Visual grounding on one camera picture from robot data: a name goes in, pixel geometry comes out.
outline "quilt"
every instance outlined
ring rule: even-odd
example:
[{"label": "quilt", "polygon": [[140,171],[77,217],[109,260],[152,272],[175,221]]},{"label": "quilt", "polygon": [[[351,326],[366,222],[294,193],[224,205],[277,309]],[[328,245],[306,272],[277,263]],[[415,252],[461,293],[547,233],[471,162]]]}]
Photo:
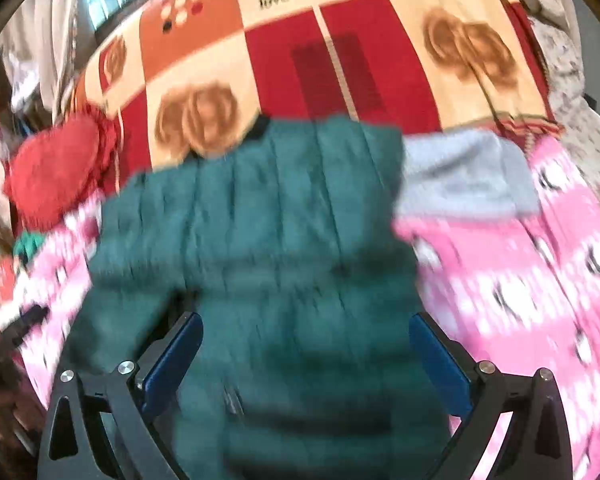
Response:
[{"label": "quilt", "polygon": [[346,113],[405,135],[486,126],[529,153],[562,129],[538,52],[518,0],[150,0],[94,54],[71,108],[118,120],[109,191],[222,156],[259,114]]}]

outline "pink blanket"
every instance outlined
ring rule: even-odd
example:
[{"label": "pink blanket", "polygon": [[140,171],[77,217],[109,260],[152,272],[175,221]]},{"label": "pink blanket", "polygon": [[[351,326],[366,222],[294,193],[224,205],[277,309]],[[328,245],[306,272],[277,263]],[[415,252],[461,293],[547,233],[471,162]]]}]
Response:
[{"label": "pink blanket", "polygon": [[[554,371],[574,478],[600,473],[600,206],[555,139],[530,160],[541,214],[504,222],[398,218],[420,261],[426,309],[474,359],[531,375]],[[475,474],[486,478],[509,423],[502,416]]]},{"label": "pink blanket", "polygon": [[29,273],[18,276],[12,308],[20,312],[38,303],[50,309],[46,321],[34,328],[20,347],[31,384],[48,406],[58,359],[82,300],[91,288],[87,258],[98,239],[101,192],[64,217],[36,254]]}]

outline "green cloth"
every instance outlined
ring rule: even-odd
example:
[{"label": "green cloth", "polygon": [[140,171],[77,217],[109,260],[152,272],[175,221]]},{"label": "green cloth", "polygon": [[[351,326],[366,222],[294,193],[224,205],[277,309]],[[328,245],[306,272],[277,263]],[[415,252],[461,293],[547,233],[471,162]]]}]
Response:
[{"label": "green cloth", "polygon": [[420,480],[448,431],[409,347],[401,167],[397,130],[332,118],[139,175],[104,204],[58,370],[135,358],[174,291],[197,290],[205,335],[166,436],[191,479]]},{"label": "green cloth", "polygon": [[26,262],[30,262],[45,243],[46,235],[38,232],[24,231],[16,240],[13,246],[13,256],[22,256],[26,258]]}]

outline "red cloth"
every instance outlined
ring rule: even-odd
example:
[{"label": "red cloth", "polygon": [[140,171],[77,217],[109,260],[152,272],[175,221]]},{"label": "red cloth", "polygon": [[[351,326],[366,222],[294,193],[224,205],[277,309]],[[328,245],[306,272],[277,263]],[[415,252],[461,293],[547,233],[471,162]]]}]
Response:
[{"label": "red cloth", "polygon": [[59,128],[27,139],[4,192],[30,231],[49,231],[100,185],[118,145],[113,121],[87,106]]},{"label": "red cloth", "polygon": [[16,274],[13,270],[13,257],[5,256],[0,260],[0,305],[13,300],[16,286]]}]

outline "gray fabric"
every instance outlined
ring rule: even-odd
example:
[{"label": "gray fabric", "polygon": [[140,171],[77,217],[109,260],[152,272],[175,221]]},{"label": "gray fabric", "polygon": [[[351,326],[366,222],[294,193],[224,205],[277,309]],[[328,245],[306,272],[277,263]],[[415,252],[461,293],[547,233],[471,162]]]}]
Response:
[{"label": "gray fabric", "polygon": [[493,132],[409,136],[403,145],[397,216],[491,220],[540,211],[525,156]]}]

